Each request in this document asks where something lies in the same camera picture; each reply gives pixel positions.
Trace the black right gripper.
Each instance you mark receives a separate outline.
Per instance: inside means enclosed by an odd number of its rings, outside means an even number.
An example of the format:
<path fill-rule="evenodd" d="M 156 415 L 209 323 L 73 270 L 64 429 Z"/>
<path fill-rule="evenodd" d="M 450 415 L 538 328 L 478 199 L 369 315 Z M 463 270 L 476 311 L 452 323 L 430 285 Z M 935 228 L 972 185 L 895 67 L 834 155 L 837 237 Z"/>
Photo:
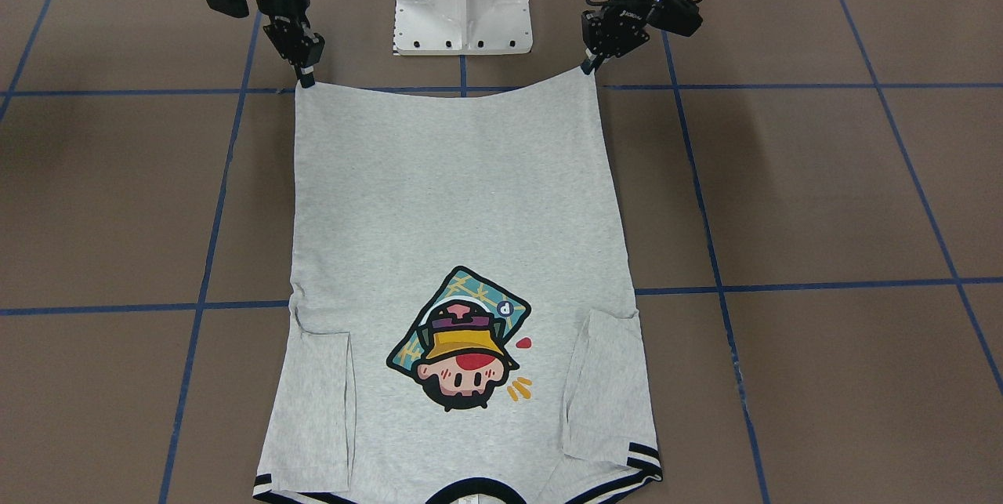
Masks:
<path fill-rule="evenodd" d="M 205 1 L 212 10 L 227 16 L 248 15 L 247 0 Z M 310 0 L 255 0 L 255 4 L 261 14 L 269 17 L 265 33 L 273 47 L 291 64 L 302 89 L 311 89 L 316 83 L 314 66 L 322 57 L 325 39 L 313 30 L 307 18 Z"/>

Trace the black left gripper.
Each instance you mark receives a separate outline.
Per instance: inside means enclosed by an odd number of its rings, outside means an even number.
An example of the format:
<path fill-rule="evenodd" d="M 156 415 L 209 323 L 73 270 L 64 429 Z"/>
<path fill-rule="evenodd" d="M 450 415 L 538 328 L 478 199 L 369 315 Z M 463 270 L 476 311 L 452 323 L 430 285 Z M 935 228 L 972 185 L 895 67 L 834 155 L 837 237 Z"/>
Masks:
<path fill-rule="evenodd" d="M 623 57 L 650 40 L 646 25 L 689 37 L 703 24 L 702 0 L 586 0 L 597 11 L 581 14 L 586 45 L 583 73 L 597 71 L 614 57 Z"/>

